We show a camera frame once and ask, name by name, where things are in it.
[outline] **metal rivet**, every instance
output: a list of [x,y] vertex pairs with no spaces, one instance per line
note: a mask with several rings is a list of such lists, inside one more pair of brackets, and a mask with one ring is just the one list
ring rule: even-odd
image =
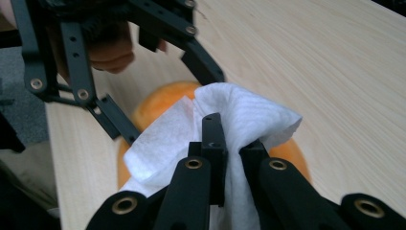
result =
[[355,207],[363,214],[372,218],[380,219],[385,216],[385,212],[377,204],[366,199],[356,199],[354,201]]
[[190,7],[190,8],[192,8],[192,7],[195,6],[195,3],[194,3],[194,1],[192,1],[192,0],[186,0],[186,1],[185,1],[185,5],[188,6],[188,7]]
[[33,89],[42,88],[42,81],[40,79],[32,79],[31,80],[31,88],[33,88]]
[[192,159],[185,163],[185,166],[191,170],[199,169],[200,167],[202,167],[202,165],[203,165],[203,162],[201,162],[200,160],[197,160],[197,159]]
[[127,196],[114,202],[111,211],[117,215],[124,215],[137,207],[138,201],[135,197]]
[[186,32],[188,32],[191,35],[194,35],[194,34],[196,34],[196,28],[193,26],[189,26],[186,28]]
[[78,90],[78,97],[81,100],[86,100],[89,98],[89,93],[85,89]]
[[269,162],[269,166],[275,170],[286,170],[287,169],[287,165],[280,160],[272,160],[271,162]]

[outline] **white towel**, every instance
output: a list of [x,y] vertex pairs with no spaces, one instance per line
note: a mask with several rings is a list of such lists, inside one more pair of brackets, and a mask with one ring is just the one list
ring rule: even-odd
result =
[[259,229],[259,218],[239,150],[260,139],[269,150],[286,142],[302,117],[232,83],[213,83],[183,98],[147,128],[124,156],[131,178],[122,190],[151,196],[170,183],[190,141],[201,141],[201,121],[220,113],[229,151],[224,208],[211,208],[211,229]]

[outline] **white cloth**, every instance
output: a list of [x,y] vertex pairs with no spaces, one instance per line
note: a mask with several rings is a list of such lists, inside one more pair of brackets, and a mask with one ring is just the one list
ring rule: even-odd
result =
[[150,196],[170,183],[190,141],[201,141],[201,120],[219,112],[229,151],[224,208],[211,208],[211,229],[259,229],[259,218],[238,155],[260,139],[269,150],[287,141],[302,117],[232,83],[213,83],[183,98],[146,129],[124,161],[131,178],[122,190]]

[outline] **wooden table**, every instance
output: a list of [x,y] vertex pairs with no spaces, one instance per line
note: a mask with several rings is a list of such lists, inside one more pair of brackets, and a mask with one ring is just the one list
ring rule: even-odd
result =
[[[240,84],[304,116],[294,135],[314,187],[340,202],[378,197],[406,216],[406,18],[369,0],[201,0],[198,40]],[[181,52],[95,75],[126,114],[157,86],[193,76]],[[64,229],[83,229],[117,188],[117,146],[86,111],[48,104]]]

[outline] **orange object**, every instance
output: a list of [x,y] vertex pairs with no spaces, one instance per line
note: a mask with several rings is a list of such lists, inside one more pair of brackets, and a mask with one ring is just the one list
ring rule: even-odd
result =
[[[194,99],[194,90],[200,84],[195,81],[178,81],[159,87],[140,103],[133,114],[131,121],[140,131],[144,131],[168,108],[184,96]],[[118,152],[118,186],[121,188],[129,179],[130,174],[124,163],[123,156],[129,149],[129,145],[122,140]],[[305,159],[293,139],[276,148],[272,148],[269,154],[290,161],[310,181]]]

